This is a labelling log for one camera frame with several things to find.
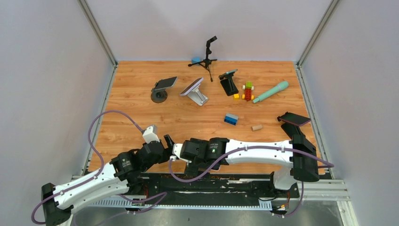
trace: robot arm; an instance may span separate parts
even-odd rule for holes
[[[272,163],[282,168],[274,172],[271,180],[273,188],[286,191],[297,180],[314,182],[319,180],[317,163],[311,158],[305,158],[292,152],[285,152],[284,148],[295,148],[313,155],[316,149],[304,136],[294,135],[292,140],[273,143],[243,142],[227,138],[212,138],[209,141],[191,138],[183,144],[175,144],[169,135],[165,135],[167,148],[156,135],[157,128],[152,125],[143,132],[146,143],[141,149],[133,149],[120,153],[104,168],[97,177],[98,170],[72,182],[54,186],[46,184],[42,187],[42,200],[60,192],[60,195],[43,204],[47,225],[58,225],[65,222],[71,214],[106,197],[138,192],[139,176],[152,165],[169,161],[171,156],[186,161],[184,173],[188,176],[197,176],[200,169],[208,168],[216,159],[240,147],[274,146],[282,150],[251,148],[227,155],[212,169],[219,170],[221,165],[230,165],[242,162]],[[70,191],[67,188],[80,184],[89,178],[91,181],[82,184]]]
[[[295,134],[292,137],[292,140],[273,143],[244,142],[218,137],[209,141],[192,138],[183,144],[174,144],[173,154],[187,162],[184,173],[193,177],[202,173],[200,169],[208,168],[216,159],[229,152],[232,153],[216,164],[213,170],[219,170],[220,165],[243,162],[278,164],[282,167],[271,175],[274,185],[272,189],[286,191],[297,181],[316,182],[319,180],[316,160],[284,151],[284,148],[294,148],[316,156],[316,148],[304,135]],[[245,150],[233,152],[237,148]]]
[[[101,174],[97,177],[95,175],[99,170],[63,185],[54,186],[48,183],[42,186],[42,200],[60,192],[60,195],[43,204],[46,225],[59,225],[68,220],[71,214],[106,197],[128,191],[140,191],[140,173],[146,172],[156,163],[167,162],[172,154],[173,141],[170,136],[164,136],[168,146],[164,148],[156,131],[156,126],[149,126],[143,132],[146,143],[141,149],[120,153],[104,165]],[[90,178],[93,179],[70,191],[63,192]]]

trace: teal foam roller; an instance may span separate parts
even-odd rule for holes
[[[271,88],[270,90],[268,90],[268,91],[262,93],[261,95],[259,95],[252,102],[253,103],[261,102],[262,100],[270,97],[271,95],[285,90],[287,87],[288,87],[288,82],[287,81],[282,81],[279,84],[277,84],[277,86],[275,86],[275,87]]]

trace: blue toy block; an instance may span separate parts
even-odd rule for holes
[[[224,121],[235,126],[238,121],[238,116],[227,113],[226,116],[224,117]]]
[[[202,61],[201,57],[194,57],[193,59],[191,59],[191,63],[192,64],[195,64],[195,63],[200,62],[200,61]]]

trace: wood-grain surface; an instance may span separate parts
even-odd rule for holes
[[[107,110],[120,110],[130,115],[143,129],[151,124],[158,127],[158,137],[169,134],[176,143],[191,137],[209,140],[227,137],[248,142],[273,142],[289,139],[281,129],[277,116],[292,112],[307,116],[303,96],[292,62],[265,61],[216,61],[211,65],[214,78],[210,82],[208,72],[200,67],[188,67],[186,61],[126,61],[120,62],[112,85]],[[252,101],[233,100],[224,92],[218,75],[238,69],[233,80],[243,94],[242,85],[251,81],[254,96],[288,81],[289,87],[272,97],[253,104]],[[177,76],[174,87],[167,89],[168,98],[156,104],[151,101],[151,89],[160,79]],[[200,91],[209,98],[203,106],[197,105],[179,93],[195,79],[204,77]],[[223,121],[226,113],[239,117],[236,126]],[[252,132],[251,126],[262,124],[263,129]],[[316,145],[311,124],[301,127],[306,137]],[[121,152],[141,148],[141,133],[123,115],[109,113],[104,116],[96,148],[105,162]],[[100,167],[94,154],[89,170]],[[173,163],[174,172],[184,172],[183,161]],[[222,166],[218,173],[271,173],[279,166],[271,164],[241,163]],[[168,164],[156,164],[149,172],[168,172]]]

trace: white wall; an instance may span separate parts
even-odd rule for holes
[[[0,219],[27,226],[42,185],[81,173],[112,66],[77,1],[0,5]]]
[[[88,0],[118,60],[299,59],[330,0]]]
[[[361,226],[398,225],[399,1],[343,0],[303,69]]]

